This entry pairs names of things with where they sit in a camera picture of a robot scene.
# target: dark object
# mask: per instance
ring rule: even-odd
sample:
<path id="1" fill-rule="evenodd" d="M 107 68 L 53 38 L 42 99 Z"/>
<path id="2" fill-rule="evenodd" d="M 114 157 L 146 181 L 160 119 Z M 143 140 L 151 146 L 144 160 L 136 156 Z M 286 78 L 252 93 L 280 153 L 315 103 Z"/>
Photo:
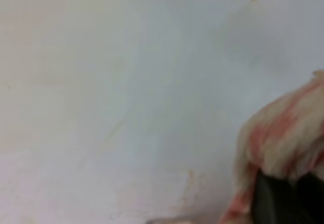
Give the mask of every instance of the dark object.
<path id="1" fill-rule="evenodd" d="M 302 177 L 292 187 L 286 180 L 259 172 L 251 208 L 252 219 L 254 224 L 322 224 L 323 197 L 324 183 L 311 174 Z M 314 199 L 322 202 L 316 209 L 313 209 L 316 205 Z"/>
<path id="2" fill-rule="evenodd" d="M 324 223 L 324 182 L 313 174 L 307 174 L 297 182 L 296 194 L 316 223 Z"/>

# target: pink fabric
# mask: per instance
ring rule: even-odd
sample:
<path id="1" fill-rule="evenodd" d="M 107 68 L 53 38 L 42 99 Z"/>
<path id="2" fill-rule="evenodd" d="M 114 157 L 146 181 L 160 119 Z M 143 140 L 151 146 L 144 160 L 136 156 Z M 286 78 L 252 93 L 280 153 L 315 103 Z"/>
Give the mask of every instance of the pink fabric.
<path id="1" fill-rule="evenodd" d="M 324 175 L 324 71 L 252 116 L 241 128 L 235 160 L 235 193 L 220 224 L 252 224 L 256 173 L 296 179 Z"/>

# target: fabric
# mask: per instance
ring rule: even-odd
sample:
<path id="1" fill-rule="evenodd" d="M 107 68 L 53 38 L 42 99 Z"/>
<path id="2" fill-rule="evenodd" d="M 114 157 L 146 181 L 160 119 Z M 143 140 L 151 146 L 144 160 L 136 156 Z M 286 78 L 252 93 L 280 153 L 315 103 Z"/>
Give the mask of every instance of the fabric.
<path id="1" fill-rule="evenodd" d="M 235 190 L 220 224 L 253 224 L 250 209 L 256 174 L 297 179 L 307 172 L 324 179 L 324 70 L 300 89 L 265 106 L 241 128 Z"/>

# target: cloth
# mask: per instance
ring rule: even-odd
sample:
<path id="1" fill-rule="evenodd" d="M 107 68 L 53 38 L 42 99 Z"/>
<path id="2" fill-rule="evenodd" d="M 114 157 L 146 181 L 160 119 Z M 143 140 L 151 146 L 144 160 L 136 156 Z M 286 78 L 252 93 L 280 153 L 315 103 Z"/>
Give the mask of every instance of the cloth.
<path id="1" fill-rule="evenodd" d="M 324 179 L 324 70 L 265 106 L 243 124 L 237 139 L 234 197 L 220 224 L 253 224 L 250 209 L 256 174 Z"/>

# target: white surface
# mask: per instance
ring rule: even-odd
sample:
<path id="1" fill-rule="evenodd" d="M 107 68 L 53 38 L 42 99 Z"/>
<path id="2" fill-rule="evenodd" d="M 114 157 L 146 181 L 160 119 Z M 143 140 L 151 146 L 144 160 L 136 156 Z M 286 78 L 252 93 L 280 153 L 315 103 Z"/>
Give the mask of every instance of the white surface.
<path id="1" fill-rule="evenodd" d="M 0 220 L 220 213 L 241 123 L 323 68 L 323 2 L 0 0 Z"/>

